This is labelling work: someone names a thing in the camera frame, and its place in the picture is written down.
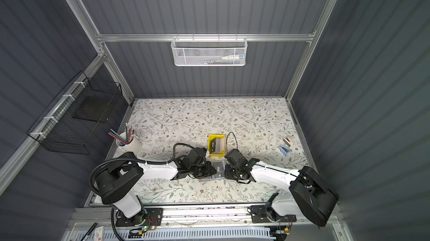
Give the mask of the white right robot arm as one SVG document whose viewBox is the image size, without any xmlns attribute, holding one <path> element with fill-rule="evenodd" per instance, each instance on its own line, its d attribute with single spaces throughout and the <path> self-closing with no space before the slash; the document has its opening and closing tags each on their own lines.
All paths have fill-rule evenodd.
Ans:
<svg viewBox="0 0 430 241">
<path fill-rule="evenodd" d="M 339 196 L 311 167 L 283 169 L 255 158 L 246 159 L 237 149 L 225 155 L 226 179 L 248 185 L 251 182 L 267 183 L 281 189 L 260 206 L 250 208 L 254 223 L 293 222 L 303 215 L 318 227 L 326 226 Z"/>
</svg>

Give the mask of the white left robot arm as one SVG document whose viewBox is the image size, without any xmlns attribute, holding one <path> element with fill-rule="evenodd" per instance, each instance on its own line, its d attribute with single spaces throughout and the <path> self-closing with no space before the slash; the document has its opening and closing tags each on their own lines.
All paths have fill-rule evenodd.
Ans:
<svg viewBox="0 0 430 241">
<path fill-rule="evenodd" d="M 217 169 L 206 159 L 207 149 L 176 143 L 172 157 L 167 161 L 153 161 L 136 157 L 134 152 L 104 161 L 89 175 L 88 183 L 93 193 L 104 205 L 120 211 L 124 217 L 134 219 L 146 212 L 132 188 L 140 179 L 179 180 L 186 177 L 207 178 Z"/>
</svg>

